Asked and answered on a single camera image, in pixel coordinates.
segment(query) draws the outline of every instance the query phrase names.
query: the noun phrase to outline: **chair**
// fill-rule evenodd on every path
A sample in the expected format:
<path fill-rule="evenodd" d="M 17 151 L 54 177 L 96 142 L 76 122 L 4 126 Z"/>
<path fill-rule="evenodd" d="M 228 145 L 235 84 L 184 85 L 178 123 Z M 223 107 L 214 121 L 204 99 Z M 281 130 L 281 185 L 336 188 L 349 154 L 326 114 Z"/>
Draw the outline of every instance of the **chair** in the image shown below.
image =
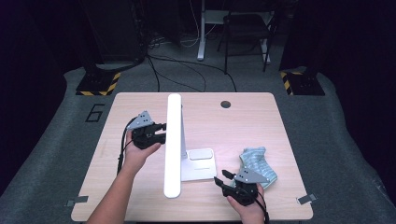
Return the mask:
<path fill-rule="evenodd" d="M 281 7 L 279 2 L 279 0 L 233 0 L 228 15 L 223 18 L 224 28 L 218 45 L 219 51 L 221 44 L 225 42 L 224 74 L 227 74 L 228 57 L 259 54 L 265 54 L 263 68 L 263 72 L 265 72 L 268 53 L 276 33 L 276 27 L 280 15 Z M 262 16 L 257 14 L 258 12 L 273 12 L 273 16 L 268 23 L 265 23 Z M 249 50 L 252 51 L 264 40 L 266 40 L 265 52 L 262 52 L 262 48 L 260 48 L 259 54 L 246 54 L 242 52 L 233 54 L 229 53 L 230 42 L 253 41 L 254 45 Z"/>

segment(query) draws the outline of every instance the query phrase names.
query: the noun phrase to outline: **crumpled cloth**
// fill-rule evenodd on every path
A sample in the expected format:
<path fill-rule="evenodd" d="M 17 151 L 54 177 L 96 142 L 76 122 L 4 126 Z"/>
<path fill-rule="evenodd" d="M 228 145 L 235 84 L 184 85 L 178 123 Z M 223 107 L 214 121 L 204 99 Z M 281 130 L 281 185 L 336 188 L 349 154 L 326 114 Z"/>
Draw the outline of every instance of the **crumpled cloth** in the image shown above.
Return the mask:
<path fill-rule="evenodd" d="M 242 167 L 246 167 L 269 179 L 269 183 L 261 183 L 264 189 L 268 188 L 277 180 L 275 171 L 265 160 L 265 147 L 246 147 L 244 152 L 239 155 Z"/>

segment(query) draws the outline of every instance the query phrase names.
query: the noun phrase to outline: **white stand base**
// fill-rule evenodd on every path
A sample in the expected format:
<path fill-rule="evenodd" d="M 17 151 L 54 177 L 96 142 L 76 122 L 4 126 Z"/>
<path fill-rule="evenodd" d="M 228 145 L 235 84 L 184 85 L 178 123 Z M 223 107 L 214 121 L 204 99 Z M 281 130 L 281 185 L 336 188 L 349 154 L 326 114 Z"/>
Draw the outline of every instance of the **white stand base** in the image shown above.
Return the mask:
<path fill-rule="evenodd" d="M 215 154 L 211 148 L 186 150 L 181 158 L 181 181 L 213 179 L 217 175 Z"/>

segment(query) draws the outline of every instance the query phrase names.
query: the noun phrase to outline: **human arm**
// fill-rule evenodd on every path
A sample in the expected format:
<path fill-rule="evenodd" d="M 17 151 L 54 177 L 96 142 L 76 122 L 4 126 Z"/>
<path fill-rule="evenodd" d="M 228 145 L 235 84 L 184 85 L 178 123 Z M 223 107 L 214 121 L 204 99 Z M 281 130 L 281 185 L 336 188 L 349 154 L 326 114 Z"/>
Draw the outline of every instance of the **human arm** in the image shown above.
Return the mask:
<path fill-rule="evenodd" d="M 259 201 L 264 207 L 264 189 L 261 184 L 257 184 L 257 189 L 259 190 L 259 196 L 257 196 L 257 201 Z M 227 196 L 227 201 L 230 206 L 239 214 L 241 221 L 244 224 L 262 224 L 264 223 L 265 216 L 264 212 L 257 203 L 252 203 L 250 205 L 244 206 L 237 202 L 233 197 Z"/>
<path fill-rule="evenodd" d="M 127 132 L 125 161 L 119 174 L 114 179 L 105 197 L 92 212 L 87 223 L 123 223 L 131 196 L 134 177 L 143 167 L 146 158 L 160 148 L 156 143 L 146 149 L 140 149 L 132 142 L 132 133 Z"/>

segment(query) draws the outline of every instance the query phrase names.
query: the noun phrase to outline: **wooden table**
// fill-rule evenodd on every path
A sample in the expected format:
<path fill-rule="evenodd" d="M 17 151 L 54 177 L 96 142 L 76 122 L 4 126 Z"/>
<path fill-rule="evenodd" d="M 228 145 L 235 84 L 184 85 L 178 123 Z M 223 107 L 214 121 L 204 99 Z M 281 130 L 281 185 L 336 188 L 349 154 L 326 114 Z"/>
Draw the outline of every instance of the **wooden table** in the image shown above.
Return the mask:
<path fill-rule="evenodd" d="M 92 157 L 72 218 L 88 219 L 113 182 L 120 154 L 120 140 L 126 123 L 147 110 L 156 123 L 166 122 L 166 92 L 119 93 L 111 107 Z M 187 93 L 183 92 L 183 118 L 187 149 L 213 148 L 218 177 L 226 169 L 237 173 L 239 155 L 245 147 L 266 147 L 265 159 L 278 179 L 265 191 L 272 220 L 305 220 L 313 216 L 310 203 L 296 198 L 306 195 L 276 101 L 271 93 Z M 220 103 L 228 101 L 231 107 Z M 132 221 L 233 221 L 238 214 L 222 196 L 213 179 L 182 182 L 175 199 L 163 195 L 164 149 L 151 155 L 134 180 L 125 220 Z"/>

